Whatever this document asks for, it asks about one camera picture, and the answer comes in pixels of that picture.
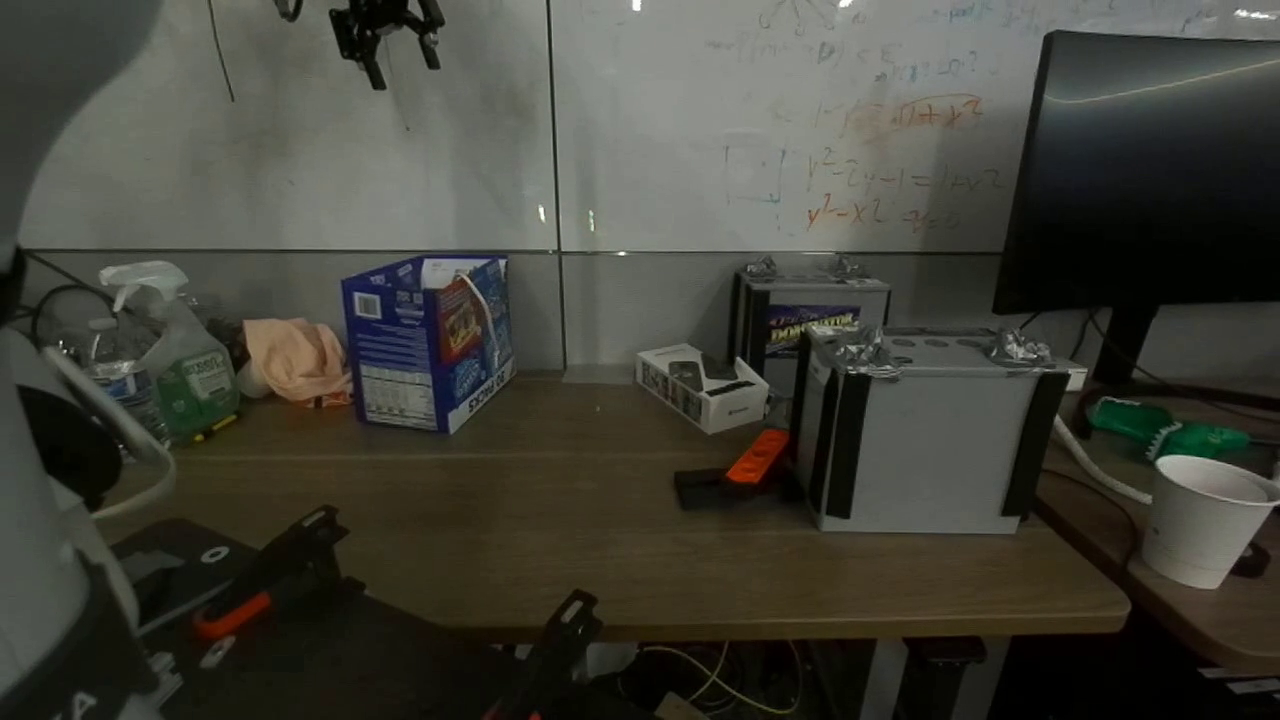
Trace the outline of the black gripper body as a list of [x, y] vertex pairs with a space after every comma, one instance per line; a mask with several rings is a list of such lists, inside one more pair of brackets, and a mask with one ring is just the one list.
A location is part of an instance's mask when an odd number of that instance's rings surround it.
[[348, 0], [329, 13], [338, 47], [344, 61], [372, 61], [388, 31], [409, 29], [427, 40], [444, 29], [444, 9], [436, 0]]

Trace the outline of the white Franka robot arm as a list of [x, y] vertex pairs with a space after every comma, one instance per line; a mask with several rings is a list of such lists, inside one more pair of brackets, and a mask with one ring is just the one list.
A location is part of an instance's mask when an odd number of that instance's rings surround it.
[[[162, 0], [0, 0], [0, 321], [24, 288], [19, 219], [73, 117], [122, 78]], [[0, 720], [164, 720], [138, 601], [81, 502], [48, 477], [34, 412], [85, 415], [28, 339], [0, 339]]]

